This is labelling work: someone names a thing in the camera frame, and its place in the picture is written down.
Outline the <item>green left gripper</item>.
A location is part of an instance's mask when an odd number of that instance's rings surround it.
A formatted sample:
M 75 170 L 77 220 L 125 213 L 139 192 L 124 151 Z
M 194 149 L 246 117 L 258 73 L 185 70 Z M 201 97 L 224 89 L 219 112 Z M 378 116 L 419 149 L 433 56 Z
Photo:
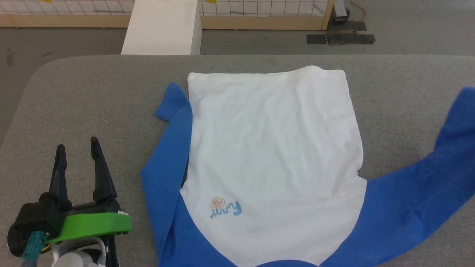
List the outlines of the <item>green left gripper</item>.
M 66 148 L 63 144 L 56 148 L 49 192 L 55 196 L 59 208 L 69 212 L 59 235 L 49 238 L 49 243 L 124 234 L 132 231 L 132 219 L 128 213 L 122 211 L 120 204 L 115 199 L 117 191 L 100 142 L 94 136 L 91 137 L 91 157 L 95 163 L 93 200 L 96 202 L 74 206 L 71 210 L 72 203 L 68 199 L 66 185 Z

